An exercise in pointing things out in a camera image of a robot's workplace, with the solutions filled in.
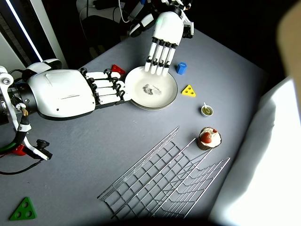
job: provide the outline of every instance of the green triangle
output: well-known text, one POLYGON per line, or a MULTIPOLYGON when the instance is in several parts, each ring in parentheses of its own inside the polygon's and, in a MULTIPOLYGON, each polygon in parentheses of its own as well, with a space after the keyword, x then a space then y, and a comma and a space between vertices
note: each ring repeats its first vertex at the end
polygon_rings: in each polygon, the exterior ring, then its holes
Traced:
POLYGON ((37 218, 29 197, 25 197, 9 220, 29 220, 37 218))

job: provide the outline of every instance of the light strip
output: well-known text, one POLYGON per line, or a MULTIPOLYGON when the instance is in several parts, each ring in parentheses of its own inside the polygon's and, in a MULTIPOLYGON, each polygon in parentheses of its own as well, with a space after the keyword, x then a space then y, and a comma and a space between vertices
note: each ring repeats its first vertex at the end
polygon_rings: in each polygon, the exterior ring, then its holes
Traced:
POLYGON ((23 26, 23 24, 22 24, 22 22, 21 22, 21 20, 20 20, 20 18, 19 18, 19 16, 18 16, 18 14, 16 13, 16 11, 15 11, 13 5, 10 3, 9 0, 5 0, 5 1, 6 1, 6 3, 8 4, 8 6, 9 6, 11 12, 14 14, 14 16, 15 16, 15 18, 16 18, 18 24, 20 25, 20 28, 22 29, 23 33, 25 34, 25 36, 26 36, 27 40, 29 41, 30 45, 32 46, 33 51, 36 53, 36 55, 37 55, 37 57, 39 58, 39 60, 40 60, 41 62, 43 62, 43 59, 41 58, 41 56, 40 56, 40 54, 39 54, 37 48, 34 46, 32 40, 31 40, 31 38, 29 37, 29 35, 28 35, 26 29, 24 28, 24 26, 23 26))

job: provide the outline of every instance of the cupcake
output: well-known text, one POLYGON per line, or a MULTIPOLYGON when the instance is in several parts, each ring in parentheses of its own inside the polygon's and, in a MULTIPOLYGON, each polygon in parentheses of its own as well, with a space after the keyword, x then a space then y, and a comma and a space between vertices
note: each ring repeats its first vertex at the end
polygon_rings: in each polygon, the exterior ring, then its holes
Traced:
POLYGON ((197 139, 198 147, 204 151, 216 148, 218 145, 221 144, 221 142, 221 135, 217 132, 217 130, 211 127, 203 128, 197 139))

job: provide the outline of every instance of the beige blurred object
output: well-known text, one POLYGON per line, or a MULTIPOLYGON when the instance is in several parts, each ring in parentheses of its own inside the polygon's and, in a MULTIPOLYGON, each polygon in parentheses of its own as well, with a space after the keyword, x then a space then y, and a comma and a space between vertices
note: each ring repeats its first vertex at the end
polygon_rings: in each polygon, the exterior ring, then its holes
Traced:
POLYGON ((292 76, 295 82, 301 116, 301 1, 283 17, 278 27, 277 41, 286 74, 292 76))

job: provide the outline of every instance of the plate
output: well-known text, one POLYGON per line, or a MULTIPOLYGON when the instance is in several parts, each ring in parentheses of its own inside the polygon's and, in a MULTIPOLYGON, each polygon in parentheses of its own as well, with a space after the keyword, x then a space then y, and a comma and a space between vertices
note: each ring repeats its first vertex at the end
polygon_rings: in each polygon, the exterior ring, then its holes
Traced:
POLYGON ((142 109, 160 110, 169 106, 176 98, 178 86, 173 76, 158 76, 144 70, 144 66, 133 69, 126 77, 126 88, 132 102, 142 109))

